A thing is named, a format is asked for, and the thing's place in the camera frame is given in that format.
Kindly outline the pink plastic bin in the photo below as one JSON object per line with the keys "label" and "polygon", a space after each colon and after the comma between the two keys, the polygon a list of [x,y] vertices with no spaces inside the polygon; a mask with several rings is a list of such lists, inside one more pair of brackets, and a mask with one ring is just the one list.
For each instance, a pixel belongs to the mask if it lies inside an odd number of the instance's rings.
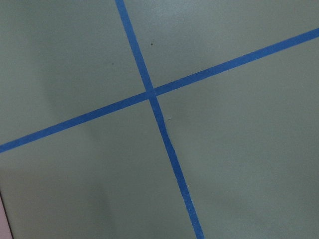
{"label": "pink plastic bin", "polygon": [[0,197],[0,239],[13,239],[2,197]]}

